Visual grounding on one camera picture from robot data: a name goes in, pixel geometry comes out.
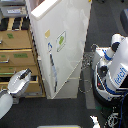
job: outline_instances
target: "wooden cabinet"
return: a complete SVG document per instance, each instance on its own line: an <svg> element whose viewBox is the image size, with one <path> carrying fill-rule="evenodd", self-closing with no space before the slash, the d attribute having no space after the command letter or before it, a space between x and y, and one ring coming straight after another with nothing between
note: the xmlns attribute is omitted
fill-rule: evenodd
<svg viewBox="0 0 128 128"><path fill-rule="evenodd" d="M9 19L7 31L0 31L0 89L7 88L11 76L16 72L29 68L32 77L26 94L28 97L45 97L31 32L12 31L13 21L13 18Z"/></svg>

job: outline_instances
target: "floor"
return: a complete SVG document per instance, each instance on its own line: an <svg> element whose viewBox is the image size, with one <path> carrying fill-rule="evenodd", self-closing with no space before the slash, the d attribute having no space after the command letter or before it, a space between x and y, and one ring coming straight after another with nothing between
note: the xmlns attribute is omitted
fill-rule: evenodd
<svg viewBox="0 0 128 128"><path fill-rule="evenodd" d="M92 44L108 47L114 33L126 36L121 23L120 12L128 7L128 1L93 0L90 24L87 34L86 54L90 54ZM0 120L0 128L36 128L41 125L79 125L92 128L91 115L97 116L101 128L106 120L101 115L101 105L93 96L89 82L88 69L81 72L80 89L77 99L47 100L46 98L21 99L20 104L13 105L11 110ZM110 112L105 108L106 116Z"/></svg>

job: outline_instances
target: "open door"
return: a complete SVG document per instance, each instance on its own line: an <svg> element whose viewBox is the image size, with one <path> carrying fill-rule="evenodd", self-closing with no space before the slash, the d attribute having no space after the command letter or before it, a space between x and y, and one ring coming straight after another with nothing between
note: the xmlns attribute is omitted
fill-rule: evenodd
<svg viewBox="0 0 128 128"><path fill-rule="evenodd" d="M83 58L90 9L88 0L45 0L34 10L28 9L50 99L65 86Z"/></svg>

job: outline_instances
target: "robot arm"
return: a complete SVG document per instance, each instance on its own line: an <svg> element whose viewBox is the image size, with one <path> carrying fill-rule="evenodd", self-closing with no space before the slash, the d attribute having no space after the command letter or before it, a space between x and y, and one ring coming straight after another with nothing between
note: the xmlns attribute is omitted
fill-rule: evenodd
<svg viewBox="0 0 128 128"><path fill-rule="evenodd" d="M10 110L13 98L20 97L27 89L31 78L31 70L17 72L9 81L8 90L0 91L0 119Z"/></svg>

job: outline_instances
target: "wooden drawer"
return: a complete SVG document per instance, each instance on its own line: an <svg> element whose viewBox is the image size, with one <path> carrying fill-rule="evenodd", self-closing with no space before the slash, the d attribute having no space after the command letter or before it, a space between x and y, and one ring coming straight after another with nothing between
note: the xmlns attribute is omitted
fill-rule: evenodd
<svg viewBox="0 0 128 128"><path fill-rule="evenodd" d="M0 67L0 77L9 77L14 73L29 68L32 71L32 76L38 75L37 67L35 66L20 66L20 67Z"/></svg>
<svg viewBox="0 0 128 128"><path fill-rule="evenodd" d="M35 65L32 49L0 50L0 66Z"/></svg>
<svg viewBox="0 0 128 128"><path fill-rule="evenodd" d="M7 82L0 82L0 89L7 89L9 83L9 78L7 78ZM41 88L39 86L38 77L36 76L36 79L31 80L29 83L29 86L25 92L40 92Z"/></svg>
<svg viewBox="0 0 128 128"><path fill-rule="evenodd" d="M27 30L0 31L0 49L31 48Z"/></svg>

